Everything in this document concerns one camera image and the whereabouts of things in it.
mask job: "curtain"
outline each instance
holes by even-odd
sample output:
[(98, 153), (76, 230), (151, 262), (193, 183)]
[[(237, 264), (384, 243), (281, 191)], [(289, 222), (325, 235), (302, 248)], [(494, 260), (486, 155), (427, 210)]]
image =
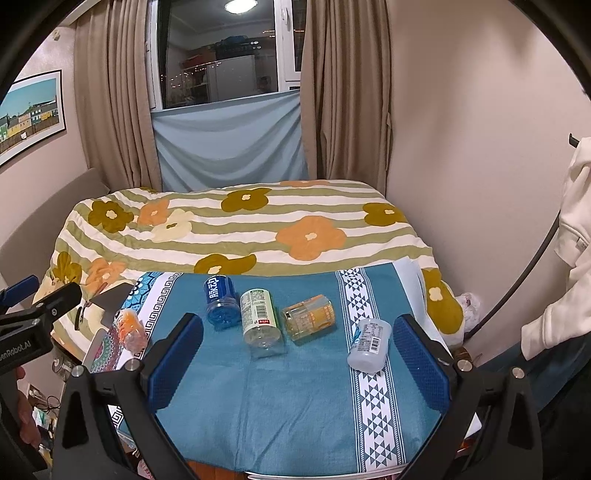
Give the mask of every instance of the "curtain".
[(385, 193), (391, 89), (386, 0), (309, 0), (301, 118), (310, 178), (359, 180)]
[(155, 111), (152, 127), (167, 191), (308, 178), (300, 92)]
[(82, 145), (112, 191), (162, 189), (145, 69), (147, 0), (103, 0), (76, 25), (74, 89)]

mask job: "colorful houses painting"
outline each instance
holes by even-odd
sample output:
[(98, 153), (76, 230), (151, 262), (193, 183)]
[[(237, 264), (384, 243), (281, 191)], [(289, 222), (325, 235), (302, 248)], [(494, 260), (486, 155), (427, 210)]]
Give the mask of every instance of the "colorful houses painting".
[(0, 104), (0, 165), (65, 129), (61, 70), (15, 82)]

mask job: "floral comforter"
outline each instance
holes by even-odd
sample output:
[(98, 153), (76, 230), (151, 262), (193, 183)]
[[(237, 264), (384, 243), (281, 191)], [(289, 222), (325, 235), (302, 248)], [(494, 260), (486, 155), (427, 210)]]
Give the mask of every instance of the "floral comforter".
[[(147, 271), (300, 275), (406, 256), (423, 271), (427, 311), (444, 338), (459, 333), (462, 308), (431, 248), (366, 184), (286, 181), (188, 194), (130, 189), (74, 208), (36, 299), (77, 282), (87, 300)], [(86, 308), (75, 330), (73, 310), (54, 324), (53, 335), (82, 359), (102, 313)]]

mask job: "beige curtain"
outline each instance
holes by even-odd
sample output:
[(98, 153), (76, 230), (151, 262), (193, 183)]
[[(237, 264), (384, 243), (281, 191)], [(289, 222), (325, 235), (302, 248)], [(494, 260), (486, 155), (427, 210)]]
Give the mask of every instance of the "beige curtain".
[(309, 0), (301, 120), (311, 178), (360, 180), (382, 193), (391, 153), (386, 0)]
[(111, 190), (162, 189), (145, 69), (147, 0), (102, 0), (78, 20), (74, 88), (89, 167)]

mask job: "black cable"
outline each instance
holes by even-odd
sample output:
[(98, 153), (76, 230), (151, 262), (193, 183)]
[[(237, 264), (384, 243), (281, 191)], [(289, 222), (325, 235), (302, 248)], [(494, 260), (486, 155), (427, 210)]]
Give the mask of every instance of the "black cable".
[(552, 224), (552, 228), (550, 228), (550, 231), (546, 235), (546, 238), (544, 238), (544, 241), (540, 245), (540, 248), (535, 253), (534, 258), (531, 259), (530, 263), (527, 265), (527, 267), (525, 268), (523, 273), (519, 276), (517, 281), (515, 283), (513, 283), (513, 286), (509, 289), (509, 291), (507, 293), (505, 293), (505, 296), (503, 298), (501, 298), (501, 301), (499, 301), (499, 303), (497, 303), (493, 307), (493, 309), (482, 319), (482, 321), (478, 325), (476, 325), (472, 330), (470, 330), (466, 334), (465, 340), (469, 340), (475, 334), (477, 334), (478, 331), (482, 327), (484, 327), (484, 325), (486, 325), (486, 322), (488, 322), (491, 318), (493, 318), (494, 315), (503, 307), (503, 305), (505, 305), (505, 303), (507, 303), (507, 301), (513, 296), (513, 294), (517, 291), (517, 289), (519, 287), (521, 287), (521, 284), (525, 281), (527, 276), (531, 273), (531, 271), (534, 269), (536, 264), (540, 261), (540, 258), (542, 258), (542, 255), (544, 255), (544, 252), (546, 251), (546, 249), (548, 248), (548, 246), (552, 242), (554, 235), (558, 231), (559, 224), (560, 224), (560, 213), (558, 213), (558, 215), (556, 216), (556, 220)]
[[(50, 405), (50, 403), (49, 403), (49, 399), (50, 398), (55, 398), (57, 400), (57, 405), (56, 406), (53, 406), (52, 407)], [(39, 404), (39, 405), (37, 405), (37, 408), (39, 410), (41, 410), (43, 413), (49, 413), (49, 412), (52, 411), (53, 413), (57, 414), (57, 412), (55, 410), (59, 410), (60, 409), (60, 406), (61, 406), (60, 399), (57, 398), (55, 395), (49, 395), (49, 397), (47, 397), (47, 399), (46, 399), (46, 405)]]

